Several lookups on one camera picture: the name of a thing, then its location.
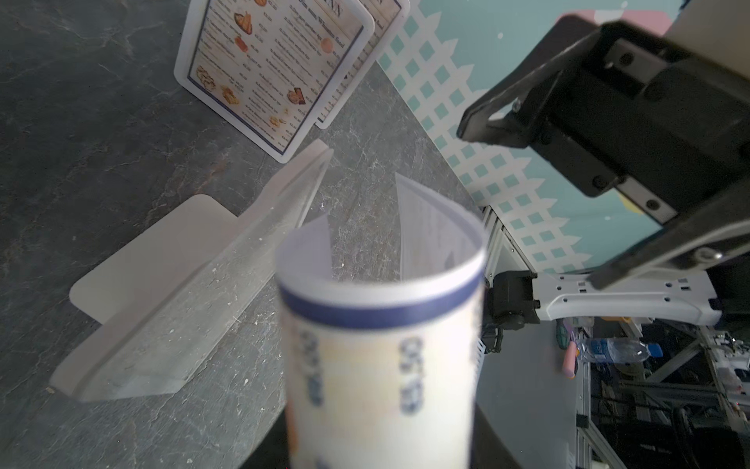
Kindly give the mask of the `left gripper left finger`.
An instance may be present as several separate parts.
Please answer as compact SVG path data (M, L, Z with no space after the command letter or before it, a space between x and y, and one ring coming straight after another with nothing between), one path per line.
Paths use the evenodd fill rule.
M285 469L290 467L286 410L283 410L260 445L240 469Z

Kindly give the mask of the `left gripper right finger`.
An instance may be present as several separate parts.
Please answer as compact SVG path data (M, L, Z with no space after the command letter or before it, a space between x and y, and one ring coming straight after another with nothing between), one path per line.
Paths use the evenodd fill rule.
M521 465L501 442L479 406L475 407L471 468L521 469Z

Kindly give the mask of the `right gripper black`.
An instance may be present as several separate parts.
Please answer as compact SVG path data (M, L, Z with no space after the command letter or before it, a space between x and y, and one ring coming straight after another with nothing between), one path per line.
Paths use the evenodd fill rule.
M749 177L749 81L628 23L567 15L464 111L467 143L533 148L588 197L633 179L676 212ZM595 269L596 289L749 251L747 207L700 207Z

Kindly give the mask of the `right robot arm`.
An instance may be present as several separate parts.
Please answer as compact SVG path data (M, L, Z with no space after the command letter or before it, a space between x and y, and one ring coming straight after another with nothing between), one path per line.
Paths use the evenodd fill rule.
M720 320L708 271L749 249L746 77L626 21L567 15L464 111L457 136L530 148L587 197L618 191L658 224L587 276L504 274L489 328Z

